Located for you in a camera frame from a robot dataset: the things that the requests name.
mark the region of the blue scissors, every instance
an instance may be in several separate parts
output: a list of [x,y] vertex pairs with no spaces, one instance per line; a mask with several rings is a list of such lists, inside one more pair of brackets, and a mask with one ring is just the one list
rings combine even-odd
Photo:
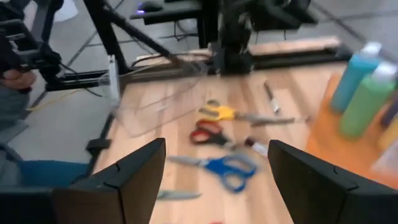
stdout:
[[[210,172],[218,174],[224,187],[234,193],[244,190],[247,179],[252,177],[257,171],[256,163],[243,154],[224,156],[219,159],[197,159],[189,156],[168,156],[167,159],[180,164],[203,167]],[[244,168],[232,166],[229,164],[230,162],[238,162]],[[231,183],[231,177],[237,177],[241,184],[236,186]]]

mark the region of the scissors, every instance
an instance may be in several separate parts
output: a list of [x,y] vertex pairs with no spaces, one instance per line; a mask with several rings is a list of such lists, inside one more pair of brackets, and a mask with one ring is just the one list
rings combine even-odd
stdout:
[[240,113],[234,108],[221,105],[217,100],[208,100],[206,105],[199,108],[198,112],[205,115],[207,120],[244,120],[252,123],[252,126],[261,126],[267,124],[290,124],[300,121],[300,118],[272,118],[267,116],[259,116],[256,114]]
[[[219,159],[197,159],[189,156],[168,156],[167,159],[180,164],[203,167],[217,174],[224,187],[234,193],[239,193],[244,190],[247,179],[252,177],[257,171],[256,163],[243,154],[224,156]],[[231,162],[234,162],[234,164],[238,162],[243,165],[244,168],[230,165]],[[240,185],[232,183],[232,177],[237,177],[241,182]]]
[[156,200],[187,200],[201,196],[201,193],[184,192],[178,190],[159,190]]
[[228,149],[235,149],[235,144],[223,134],[223,127],[217,122],[201,119],[191,132],[190,140],[194,144],[217,144]]

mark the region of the clear plastic container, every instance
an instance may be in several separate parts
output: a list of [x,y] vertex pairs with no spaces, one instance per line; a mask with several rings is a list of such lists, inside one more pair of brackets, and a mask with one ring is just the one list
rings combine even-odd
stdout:
[[[99,79],[113,116],[130,137],[140,136],[186,114],[195,113],[205,104],[206,65],[196,56],[184,56],[184,59],[187,62],[173,71],[178,72],[173,79],[164,78],[169,70],[153,71],[155,67],[168,63],[166,59],[156,59],[156,64],[140,69],[148,71],[145,75],[157,76],[154,81],[134,82],[136,77],[143,75],[136,72],[119,76],[112,63],[109,73]],[[118,95],[119,89],[124,86],[123,93]]]

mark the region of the orange tray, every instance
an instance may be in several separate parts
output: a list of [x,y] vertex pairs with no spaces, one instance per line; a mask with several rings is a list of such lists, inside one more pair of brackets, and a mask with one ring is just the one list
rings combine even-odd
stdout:
[[375,117],[361,139],[345,139],[338,132],[341,115],[332,112],[329,106],[340,78],[341,75],[333,75],[329,80],[320,110],[307,140],[307,152],[355,174],[398,189],[397,178],[370,170],[383,152],[377,146],[377,140],[383,132],[379,121],[387,105]]

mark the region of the person's hand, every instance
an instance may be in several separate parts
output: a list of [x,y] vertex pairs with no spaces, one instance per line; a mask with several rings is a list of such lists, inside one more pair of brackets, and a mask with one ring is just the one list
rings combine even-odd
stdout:
[[26,89],[33,85],[36,80],[33,72],[22,73],[14,69],[4,72],[3,77],[4,79],[0,79],[1,84],[13,90]]

